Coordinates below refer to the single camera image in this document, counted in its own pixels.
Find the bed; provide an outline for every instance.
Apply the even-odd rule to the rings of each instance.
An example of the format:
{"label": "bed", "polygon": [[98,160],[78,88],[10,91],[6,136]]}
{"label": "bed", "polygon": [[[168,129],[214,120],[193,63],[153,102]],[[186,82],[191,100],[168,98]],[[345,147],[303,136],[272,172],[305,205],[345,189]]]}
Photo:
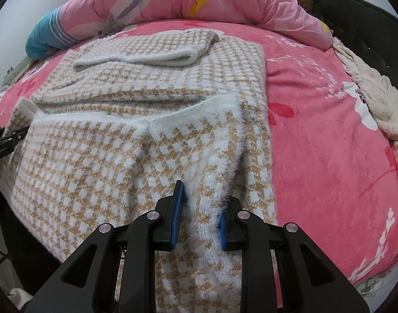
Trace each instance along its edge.
{"label": "bed", "polygon": [[[273,154],[271,221],[298,223],[359,291],[374,295],[398,265],[398,161],[334,50],[261,27],[202,20],[142,22],[98,40],[196,29],[262,46]],[[19,98],[31,97],[68,52],[91,41],[39,61],[1,93],[0,127],[8,124]],[[10,207],[32,230],[20,204]],[[37,239],[49,249],[43,235]]]}

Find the crumpled cloth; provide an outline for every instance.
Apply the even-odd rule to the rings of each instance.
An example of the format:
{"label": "crumpled cloth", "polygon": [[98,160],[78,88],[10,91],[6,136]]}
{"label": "crumpled cloth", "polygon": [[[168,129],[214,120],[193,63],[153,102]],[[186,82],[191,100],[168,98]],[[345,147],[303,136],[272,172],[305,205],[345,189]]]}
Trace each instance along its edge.
{"label": "crumpled cloth", "polygon": [[333,47],[344,69],[358,85],[379,128],[394,142],[398,155],[398,90],[387,76],[371,68],[339,39],[334,38]]}

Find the houndstooth pattern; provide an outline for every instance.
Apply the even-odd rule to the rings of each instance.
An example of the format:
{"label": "houndstooth pattern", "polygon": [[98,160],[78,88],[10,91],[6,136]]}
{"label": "houndstooth pattern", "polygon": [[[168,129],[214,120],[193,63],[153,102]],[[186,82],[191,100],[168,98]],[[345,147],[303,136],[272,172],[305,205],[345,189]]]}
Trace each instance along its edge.
{"label": "houndstooth pattern", "polygon": [[[149,53],[170,36],[174,46],[196,41],[206,43],[209,50],[192,66],[183,68],[107,62],[78,73],[70,69],[82,55],[96,55],[96,48],[97,53],[113,53],[117,49],[126,54]],[[239,115],[233,112],[236,102],[231,99],[232,95],[239,100]],[[215,97],[219,98],[219,104],[214,108],[206,107]],[[189,204],[184,209],[176,250],[157,255],[157,307],[163,312],[238,310],[240,254],[222,252],[217,229],[225,195],[237,196],[244,208],[260,215],[266,222],[276,223],[261,48],[238,38],[218,39],[209,30],[96,40],[79,52],[69,51],[44,86],[34,94],[33,101],[52,115],[44,115],[41,118],[44,120],[34,119],[22,149],[17,150],[10,161],[0,161],[0,183],[5,183],[8,189],[0,188],[4,194],[9,189],[14,190],[10,193],[11,206],[28,229],[53,254],[64,260],[98,223],[110,221],[122,225],[131,222],[153,209],[160,197],[171,194],[175,180],[182,179]],[[195,108],[198,106],[204,111],[199,112],[200,121],[192,123],[191,119],[198,116]],[[175,111],[187,112],[183,121],[172,118],[177,117]],[[59,126],[83,126],[87,128],[85,131],[90,128],[90,124],[83,124],[84,121],[59,125],[55,118],[70,114],[76,117],[75,112],[90,112],[91,115],[97,112],[98,116],[115,121],[129,121],[132,126],[134,121],[151,123],[159,116],[166,119],[166,128],[169,123],[174,125],[166,131],[158,130],[154,135],[150,130],[141,130],[143,134],[139,136],[128,131],[127,136],[121,137],[119,130],[112,131],[111,126],[105,126],[107,121],[100,121],[98,126],[105,128],[102,127],[102,134],[97,129],[96,137],[102,135],[98,138],[100,143],[105,137],[109,141],[106,140],[99,150],[105,153],[102,155],[104,159],[97,164],[102,170],[108,168],[109,172],[99,176],[102,184],[95,183],[91,188],[85,186],[83,195],[102,194],[101,199],[91,202],[88,198],[80,198],[83,187],[80,180],[85,173],[75,180],[76,171],[83,170],[85,155],[79,152],[79,157],[75,157],[77,153],[72,151],[82,144],[87,145],[89,151],[100,143],[83,142],[87,134],[82,138],[73,129],[74,135],[68,137],[69,144],[58,147],[62,139]],[[10,124],[14,129],[17,126],[15,118],[14,115]],[[121,149],[113,147],[111,142],[116,139],[132,142],[133,147],[139,148],[132,155],[129,151],[125,153],[125,157],[129,155],[133,161],[131,165],[127,163],[127,169],[121,165],[112,167],[111,161],[116,157],[110,154],[117,154]],[[60,170],[58,164],[65,164],[65,157],[71,167],[64,166]],[[45,167],[45,160],[40,163],[40,158],[49,160],[50,167]],[[3,164],[8,164],[9,168],[3,168]],[[75,189],[74,186],[61,188],[62,191],[56,191],[57,195],[50,195],[52,189],[58,189],[54,183],[48,193],[46,189],[38,190],[35,180],[41,177],[42,168],[51,168],[51,176],[56,173],[59,182],[65,178],[65,187],[73,182]],[[113,180],[119,171],[126,175],[123,188]],[[23,176],[14,182],[12,178],[19,173]],[[58,195],[70,191],[72,195]],[[35,198],[35,192],[40,192],[40,197]]]}

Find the beige blanket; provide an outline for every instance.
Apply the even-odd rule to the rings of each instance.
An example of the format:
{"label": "beige blanket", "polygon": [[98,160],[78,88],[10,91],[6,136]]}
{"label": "beige blanket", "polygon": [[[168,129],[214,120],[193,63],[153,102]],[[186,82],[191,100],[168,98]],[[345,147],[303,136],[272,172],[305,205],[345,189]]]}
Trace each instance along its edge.
{"label": "beige blanket", "polygon": [[379,128],[394,142],[398,154],[398,90],[387,76],[371,68],[337,38],[334,50],[358,85]]}
{"label": "beige blanket", "polygon": [[[128,63],[175,52],[183,54],[170,60],[197,58],[183,67]],[[82,62],[88,68],[73,70]],[[18,103],[7,131],[31,127],[0,160],[0,189],[63,261],[100,223],[131,222],[183,180],[179,243],[156,259],[157,307],[238,311],[240,253],[221,250],[217,226],[227,194],[276,222],[264,75],[259,45],[205,29],[71,50]]]}

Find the black headboard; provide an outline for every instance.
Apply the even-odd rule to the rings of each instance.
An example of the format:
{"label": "black headboard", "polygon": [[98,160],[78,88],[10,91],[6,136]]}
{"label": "black headboard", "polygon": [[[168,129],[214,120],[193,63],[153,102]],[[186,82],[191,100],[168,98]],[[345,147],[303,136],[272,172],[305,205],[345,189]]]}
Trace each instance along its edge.
{"label": "black headboard", "polygon": [[398,89],[398,18],[364,0],[315,0],[315,5],[334,36]]}

